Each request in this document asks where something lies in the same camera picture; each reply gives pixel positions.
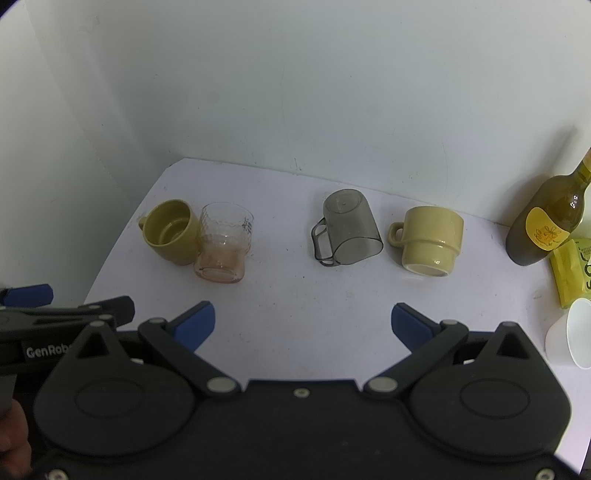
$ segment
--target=cup rim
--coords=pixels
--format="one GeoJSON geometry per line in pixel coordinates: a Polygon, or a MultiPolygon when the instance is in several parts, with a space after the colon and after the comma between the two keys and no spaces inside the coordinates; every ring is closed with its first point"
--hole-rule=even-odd
{"type": "Polygon", "coordinates": [[[146,228],[145,228],[145,225],[146,225],[146,223],[148,223],[148,221],[150,220],[150,217],[152,216],[152,214],[154,214],[154,213],[155,213],[157,210],[159,210],[159,209],[160,209],[160,207],[163,207],[164,205],[167,205],[167,204],[169,204],[169,203],[173,203],[173,202],[179,202],[179,203],[182,203],[183,205],[185,205],[185,207],[187,207],[187,210],[189,211],[189,221],[187,222],[187,226],[186,226],[186,227],[183,229],[183,232],[184,232],[184,231],[185,231],[185,230],[186,230],[186,229],[189,227],[189,223],[191,222],[191,217],[192,217],[192,215],[191,215],[191,212],[192,212],[193,210],[192,210],[192,208],[191,208],[191,206],[189,205],[189,203],[188,203],[188,202],[186,202],[186,201],[185,201],[185,200],[183,200],[183,199],[168,199],[168,200],[165,200],[165,201],[163,201],[163,202],[159,203],[159,204],[158,204],[158,205],[156,205],[156,206],[155,206],[155,207],[154,207],[154,208],[153,208],[153,209],[150,211],[150,213],[149,213],[149,214],[146,216],[146,220],[145,220],[145,222],[144,222],[144,228],[142,228],[142,236],[144,237],[144,241],[145,241],[145,242],[146,242],[146,243],[147,243],[149,246],[151,246],[151,247],[153,247],[153,248],[166,247],[166,246],[168,246],[168,245],[172,245],[173,243],[175,243],[175,242],[176,242],[176,241],[177,241],[177,240],[178,240],[178,239],[181,237],[181,235],[179,235],[177,238],[175,238],[175,239],[173,239],[173,240],[171,240],[170,242],[167,242],[167,243],[165,243],[165,244],[155,244],[155,243],[151,242],[151,241],[148,239],[148,237],[146,236],[146,228]]]}
{"type": "Polygon", "coordinates": [[[441,207],[439,205],[417,205],[415,207],[409,208],[407,210],[407,213],[410,212],[411,210],[419,210],[419,209],[435,209],[435,210],[445,210],[448,213],[452,213],[457,219],[461,220],[462,223],[464,223],[464,217],[462,217],[459,213],[457,213],[455,210],[451,209],[451,208],[447,208],[447,207],[441,207]]]}
{"type": "Polygon", "coordinates": [[[342,242],[339,244],[339,246],[338,246],[338,247],[335,249],[335,251],[334,251],[334,252],[332,252],[331,258],[332,258],[332,259],[333,259],[333,260],[334,260],[334,261],[337,263],[337,265],[353,265],[353,264],[356,264],[357,262],[361,262],[362,260],[365,260],[366,258],[371,258],[371,257],[374,257],[374,256],[378,255],[379,253],[381,253],[381,252],[382,252],[382,250],[383,250],[383,249],[384,249],[384,242],[382,241],[382,239],[381,239],[381,238],[375,238],[374,236],[356,235],[356,236],[352,236],[351,238],[348,238],[348,239],[346,239],[346,240],[342,241],[342,242]],[[379,243],[379,245],[380,245],[380,247],[379,247],[379,250],[378,250],[376,253],[372,253],[371,255],[367,255],[366,257],[363,257],[363,258],[360,258],[360,259],[358,259],[358,260],[355,260],[353,263],[342,263],[342,262],[339,262],[339,261],[336,259],[336,254],[337,254],[337,252],[339,251],[339,249],[340,249],[340,248],[341,248],[341,247],[342,247],[342,246],[343,246],[345,243],[347,243],[347,242],[350,242],[351,240],[357,240],[357,239],[359,239],[359,238],[362,238],[362,239],[365,239],[365,240],[372,240],[372,241],[374,241],[374,242],[377,242],[377,243],[379,243]]]}
{"type": "Polygon", "coordinates": [[[591,369],[591,364],[587,367],[584,367],[584,366],[580,365],[579,362],[577,362],[577,359],[574,357],[573,349],[571,347],[571,335],[569,335],[569,323],[572,323],[571,312],[573,311],[573,307],[575,305],[577,305],[577,308],[579,308],[578,305],[581,305],[581,304],[585,304],[588,306],[588,308],[591,309],[591,300],[583,298],[583,297],[576,299],[572,303],[572,305],[570,306],[569,311],[566,313],[566,322],[565,322],[565,330],[566,331],[564,334],[566,335],[566,343],[567,343],[567,346],[569,347],[569,354],[570,354],[570,357],[573,360],[574,364],[577,367],[579,367],[581,370],[589,370],[589,369],[591,369]]]}
{"type": "Polygon", "coordinates": [[[415,275],[422,275],[423,277],[443,278],[443,277],[447,277],[450,274],[450,272],[448,272],[448,271],[446,271],[446,270],[444,270],[442,268],[432,267],[431,265],[425,265],[425,264],[422,264],[422,263],[410,263],[410,264],[407,264],[407,265],[403,265],[403,267],[406,268],[406,270],[408,270],[409,272],[412,272],[415,275]],[[419,272],[419,271],[417,271],[417,270],[415,270],[413,268],[413,267],[415,267],[415,265],[420,265],[422,267],[428,267],[428,268],[431,268],[433,270],[437,270],[437,271],[441,272],[442,275],[429,275],[427,273],[419,272]]]}
{"type": "Polygon", "coordinates": [[[233,207],[238,207],[241,210],[244,210],[245,212],[247,212],[248,215],[251,216],[251,218],[250,218],[251,221],[253,221],[254,220],[254,217],[255,217],[249,209],[244,208],[242,205],[238,205],[237,203],[234,203],[234,202],[209,202],[207,205],[205,205],[201,209],[201,211],[204,211],[207,207],[209,207],[211,205],[232,205],[233,207]]]}

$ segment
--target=yellow label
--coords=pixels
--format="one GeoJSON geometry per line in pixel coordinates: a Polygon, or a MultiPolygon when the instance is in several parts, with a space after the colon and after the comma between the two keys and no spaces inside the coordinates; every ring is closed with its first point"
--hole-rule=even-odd
{"type": "Polygon", "coordinates": [[[525,231],[533,243],[547,252],[554,250],[570,235],[556,225],[540,207],[533,207],[527,214],[525,231]]]}

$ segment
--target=white backdrop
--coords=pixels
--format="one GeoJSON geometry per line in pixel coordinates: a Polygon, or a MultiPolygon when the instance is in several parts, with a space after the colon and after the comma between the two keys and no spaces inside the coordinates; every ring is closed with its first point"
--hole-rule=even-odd
{"type": "Polygon", "coordinates": [[[49,283],[55,305],[79,305],[135,206],[69,111],[23,3],[0,20],[0,46],[0,288],[49,283]]]}
{"type": "Polygon", "coordinates": [[[27,6],[70,108],[136,200],[193,157],[507,223],[591,145],[588,0],[27,6]]]}

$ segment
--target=human hand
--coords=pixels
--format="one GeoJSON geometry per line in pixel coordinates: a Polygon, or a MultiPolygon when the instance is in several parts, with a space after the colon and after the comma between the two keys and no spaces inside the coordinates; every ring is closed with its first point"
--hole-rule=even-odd
{"type": "Polygon", "coordinates": [[[25,413],[19,402],[13,400],[9,412],[0,419],[0,466],[16,478],[31,472],[28,435],[25,413]]]}

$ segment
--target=olive green mug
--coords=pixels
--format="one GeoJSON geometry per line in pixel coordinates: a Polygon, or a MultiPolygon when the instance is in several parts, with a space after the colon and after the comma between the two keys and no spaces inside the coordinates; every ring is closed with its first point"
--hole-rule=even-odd
{"type": "Polygon", "coordinates": [[[403,222],[390,225],[388,242],[403,249],[402,266],[408,271],[445,277],[462,250],[463,233],[464,220],[456,212],[424,205],[411,208],[403,222]],[[402,235],[397,240],[400,229],[402,235]]]}
{"type": "Polygon", "coordinates": [[[199,219],[183,200],[168,200],[139,219],[145,242],[165,260],[189,265],[199,250],[199,219]]]}

